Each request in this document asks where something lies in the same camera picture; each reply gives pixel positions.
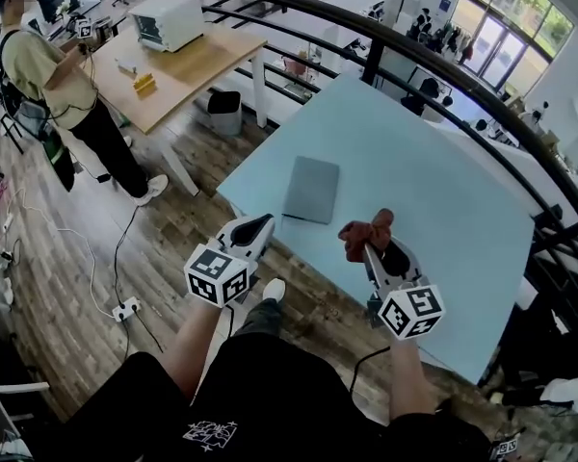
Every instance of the trash can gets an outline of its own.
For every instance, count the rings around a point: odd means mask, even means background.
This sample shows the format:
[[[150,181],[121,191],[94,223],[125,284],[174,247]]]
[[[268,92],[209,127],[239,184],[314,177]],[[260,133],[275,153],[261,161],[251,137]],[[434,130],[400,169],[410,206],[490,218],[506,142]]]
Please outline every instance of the trash can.
[[[212,127],[228,137],[242,132],[242,97],[240,92],[213,92],[208,102],[208,114],[212,118]]]

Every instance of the blue tabletop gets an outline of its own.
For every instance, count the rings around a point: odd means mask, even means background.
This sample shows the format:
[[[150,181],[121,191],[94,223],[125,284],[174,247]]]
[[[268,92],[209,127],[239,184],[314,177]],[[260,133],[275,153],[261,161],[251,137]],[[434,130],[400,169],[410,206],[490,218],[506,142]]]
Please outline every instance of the blue tabletop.
[[[282,218],[297,156],[340,166],[328,225]],[[275,237],[356,301],[373,292],[345,260],[338,231],[382,207],[417,255],[447,315],[420,346],[477,383],[508,321],[533,221],[516,199],[433,127],[381,92],[340,76],[278,128],[219,186],[248,215],[272,213]]]

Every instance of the white cube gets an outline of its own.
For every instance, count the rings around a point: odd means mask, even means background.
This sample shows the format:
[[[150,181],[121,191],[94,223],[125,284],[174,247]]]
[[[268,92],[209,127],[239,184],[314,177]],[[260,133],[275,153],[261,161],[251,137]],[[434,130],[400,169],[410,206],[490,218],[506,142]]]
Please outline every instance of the white cube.
[[[199,244],[184,266],[189,293],[223,308],[249,287],[249,263]]]
[[[401,340],[429,334],[444,315],[436,286],[392,291],[379,310],[383,323]]]

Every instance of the glass door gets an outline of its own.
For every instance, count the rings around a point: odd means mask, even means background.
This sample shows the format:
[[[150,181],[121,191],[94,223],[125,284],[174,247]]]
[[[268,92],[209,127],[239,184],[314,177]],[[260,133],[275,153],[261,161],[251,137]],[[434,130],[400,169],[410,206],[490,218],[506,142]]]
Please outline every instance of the glass door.
[[[524,51],[524,42],[515,34],[507,32],[494,57],[482,73],[482,78],[495,89],[506,79],[511,68]]]
[[[475,37],[473,57],[464,64],[473,72],[479,74],[495,46],[501,41],[501,36],[504,34],[504,31],[505,28],[503,24],[488,16],[478,35]]]

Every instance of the black handrail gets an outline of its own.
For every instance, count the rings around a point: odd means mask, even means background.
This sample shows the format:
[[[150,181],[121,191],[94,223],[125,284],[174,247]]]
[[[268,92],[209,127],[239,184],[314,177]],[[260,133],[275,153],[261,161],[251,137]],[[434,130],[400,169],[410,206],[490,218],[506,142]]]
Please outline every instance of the black handrail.
[[[578,189],[567,177],[567,174],[552,159],[546,146],[496,96],[480,85],[476,80],[458,70],[455,65],[445,62],[441,57],[426,49],[421,44],[392,31],[391,29],[379,24],[379,22],[319,0],[262,1],[315,15],[331,23],[338,24],[360,33],[363,36],[371,38],[373,41],[378,40],[384,46],[387,46],[401,55],[411,57],[418,64],[433,71],[446,82],[462,90],[476,104],[482,107],[482,109],[492,117],[496,118],[503,128],[513,132],[513,135],[518,139],[520,144],[536,159],[539,165],[552,178],[578,215]],[[541,208],[549,215],[552,222],[558,225],[560,230],[563,230],[556,215],[552,213],[547,204],[545,204],[545,207]]]

